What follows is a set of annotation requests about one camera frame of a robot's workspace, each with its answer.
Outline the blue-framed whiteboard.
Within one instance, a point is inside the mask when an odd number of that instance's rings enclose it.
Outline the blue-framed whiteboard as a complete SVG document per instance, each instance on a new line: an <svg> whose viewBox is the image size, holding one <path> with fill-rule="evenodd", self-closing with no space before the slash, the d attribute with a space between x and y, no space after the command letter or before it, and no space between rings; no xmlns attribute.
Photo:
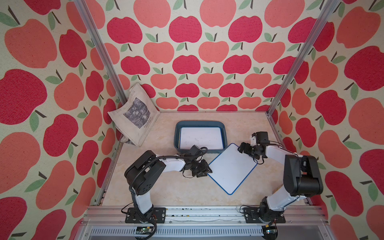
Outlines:
<svg viewBox="0 0 384 240"><path fill-rule="evenodd" d="M232 195L258 164L252 157L241 154L238 146L230 144L209 167L209 177L228 195Z"/></svg>
<svg viewBox="0 0 384 240"><path fill-rule="evenodd" d="M221 129L218 127L184 127L180 131L180 149L189 150L192 146L206 147L208 150L223 150Z"/></svg>

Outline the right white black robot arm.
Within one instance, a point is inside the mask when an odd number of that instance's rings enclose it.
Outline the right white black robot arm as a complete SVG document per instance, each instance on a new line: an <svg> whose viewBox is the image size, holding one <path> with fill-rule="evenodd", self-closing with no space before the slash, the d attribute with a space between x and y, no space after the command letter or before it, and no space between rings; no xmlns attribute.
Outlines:
<svg viewBox="0 0 384 240"><path fill-rule="evenodd" d="M283 186L263 198L258 207L243 208L248 224L284 223L284 211L290 204L320 195L324 190L317 159L313 156L299 155L270 143L254 146L241 143L238 151L254 160L272 158L284 164Z"/></svg>

